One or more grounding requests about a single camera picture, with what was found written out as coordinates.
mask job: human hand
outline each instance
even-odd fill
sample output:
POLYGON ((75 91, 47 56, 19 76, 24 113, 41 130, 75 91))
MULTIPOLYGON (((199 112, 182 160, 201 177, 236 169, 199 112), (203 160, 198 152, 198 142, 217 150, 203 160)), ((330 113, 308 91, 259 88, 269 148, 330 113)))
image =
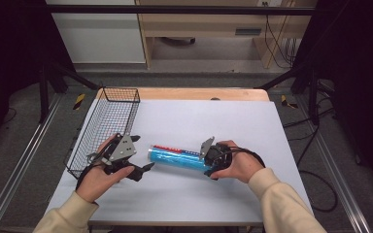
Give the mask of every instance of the human hand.
MULTIPOLYGON (((238 147, 233 141, 222 141, 220 144, 231 148, 238 147)), ((243 183, 248 183, 250 178, 257 171, 264 168, 259 161, 246 152, 233 152, 231 165, 223 170, 219 170, 211 175, 211 179, 236 178, 243 183)))
MULTIPOLYGON (((101 151, 116 135, 111 136, 98 148, 101 151)), ((77 189, 77 194, 85 201, 92 203, 102 196, 114 183, 127 177, 134 170, 133 166, 124 167, 111 175, 104 172, 104 165, 94 165, 84 177, 77 189)))

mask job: white table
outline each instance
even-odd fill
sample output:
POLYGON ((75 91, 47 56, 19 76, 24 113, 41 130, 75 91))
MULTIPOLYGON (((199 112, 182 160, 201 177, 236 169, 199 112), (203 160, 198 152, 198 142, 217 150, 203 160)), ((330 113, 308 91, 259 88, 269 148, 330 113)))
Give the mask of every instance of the white table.
MULTIPOLYGON (((149 163, 151 145, 199 151, 212 136, 216 142, 232 139, 257 152, 309 206, 273 102, 145 100, 142 91, 140 95, 131 135, 141 139, 135 143, 137 154, 130 158, 133 164, 149 163)), ((48 210, 59 207, 75 186, 76 179, 65 171, 48 210)), ((100 208, 89 221, 92 225, 249 226, 262 222, 259 202, 246 184, 233 179, 212 181, 200 172, 162 164, 155 164, 138 183, 122 180, 97 203, 100 208)))

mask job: wire basket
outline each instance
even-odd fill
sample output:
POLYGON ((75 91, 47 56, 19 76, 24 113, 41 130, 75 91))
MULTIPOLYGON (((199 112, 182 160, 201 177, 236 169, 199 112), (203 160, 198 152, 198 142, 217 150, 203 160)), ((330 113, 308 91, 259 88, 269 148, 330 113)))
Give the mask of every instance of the wire basket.
POLYGON ((136 88, 102 88, 92 104, 93 111, 85 118, 74 149, 65 157, 64 164, 72 176, 77 179, 81 175, 90 163, 88 155, 97 152, 111 135, 130 134, 140 102, 136 88))

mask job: silver metal plate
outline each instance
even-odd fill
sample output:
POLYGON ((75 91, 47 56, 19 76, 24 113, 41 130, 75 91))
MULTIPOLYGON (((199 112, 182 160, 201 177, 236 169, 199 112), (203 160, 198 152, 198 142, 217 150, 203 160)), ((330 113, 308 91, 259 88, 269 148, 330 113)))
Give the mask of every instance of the silver metal plate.
POLYGON ((114 150, 110 157, 110 161, 115 161, 118 159, 125 158, 127 156, 134 155, 136 153, 135 146, 129 135, 125 135, 120 140, 117 148, 114 150))
POLYGON ((201 160, 202 158, 205 157, 205 155, 207 155, 214 140, 215 140, 215 137, 213 136, 212 138, 202 143, 201 151, 199 152, 199 160, 201 160))

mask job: beige sleeve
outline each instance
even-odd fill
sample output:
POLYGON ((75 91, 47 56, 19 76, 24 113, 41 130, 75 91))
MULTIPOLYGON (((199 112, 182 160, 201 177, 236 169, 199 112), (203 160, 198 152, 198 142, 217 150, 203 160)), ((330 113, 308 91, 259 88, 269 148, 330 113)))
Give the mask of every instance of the beige sleeve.
POLYGON ((325 232, 298 193, 270 168, 256 172, 248 186, 260 201, 266 232, 325 232))
POLYGON ((60 208, 48 211, 33 232, 87 232, 87 222, 97 209, 74 191, 60 208))

